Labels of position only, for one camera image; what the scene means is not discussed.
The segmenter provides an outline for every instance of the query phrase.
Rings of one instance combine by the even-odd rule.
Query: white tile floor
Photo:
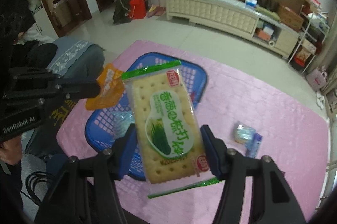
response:
[[[267,49],[225,32],[189,25],[185,19],[166,21],[165,15],[113,25],[113,12],[111,8],[93,15],[70,36],[102,46],[106,61],[113,61],[136,40],[194,52],[263,80],[326,118],[326,111],[316,105],[315,92],[306,80]]]

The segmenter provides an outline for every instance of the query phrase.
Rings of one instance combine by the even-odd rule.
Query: blue tray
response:
[[[177,60],[177,58],[151,52],[140,56],[130,66],[128,71],[174,60]],[[182,63],[182,67],[180,68],[181,76],[183,77],[188,93],[191,96],[193,106],[194,108],[197,108],[207,84],[206,71],[202,67],[190,63],[189,61],[180,61]],[[118,118],[116,112],[130,110],[129,100],[125,91],[116,106],[95,110],[85,126],[85,137],[89,145],[97,152],[110,148],[116,140],[116,136],[114,135],[114,124]],[[138,145],[130,165],[129,176],[137,180],[145,180]]]

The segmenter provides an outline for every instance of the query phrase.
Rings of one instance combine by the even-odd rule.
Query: pink table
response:
[[[318,203],[325,175],[326,121],[287,94],[242,71],[165,45],[136,41],[113,64],[126,71],[148,52],[185,59],[206,70],[208,85],[196,110],[199,125],[208,124],[216,137],[242,153],[245,149],[232,137],[234,124],[240,120],[255,128],[263,136],[258,158],[270,155],[285,172],[308,220]],[[58,143],[68,156],[82,159],[96,154],[84,137],[91,114],[85,110],[85,100],[81,100],[58,131]],[[223,188],[223,183],[218,183],[148,199],[144,182],[125,176],[116,185],[122,207],[150,224],[212,223]],[[250,198],[251,180],[247,179],[241,223],[248,222]]]

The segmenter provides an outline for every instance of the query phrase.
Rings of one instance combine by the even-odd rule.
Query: screw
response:
[[[112,150],[110,148],[107,148],[107,149],[103,150],[103,154],[106,155],[106,156],[110,156],[111,153],[112,153]]]
[[[272,161],[272,158],[271,158],[269,155],[264,155],[264,156],[262,157],[262,159],[263,159],[265,162],[267,162],[267,163],[269,163],[269,162]]]
[[[69,163],[75,163],[76,160],[77,160],[76,156],[71,156],[70,158],[68,158]]]
[[[43,105],[44,104],[44,98],[40,98],[37,100],[38,105]]]
[[[233,156],[233,155],[236,154],[236,150],[233,149],[233,148],[229,148],[229,149],[227,149],[227,153],[228,153],[229,155]]]

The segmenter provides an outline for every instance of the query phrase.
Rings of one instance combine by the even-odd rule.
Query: orange snack bag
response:
[[[123,71],[116,69],[111,63],[107,64],[97,79],[101,92],[96,98],[87,99],[85,108],[96,110],[115,106],[124,92],[122,73]]]

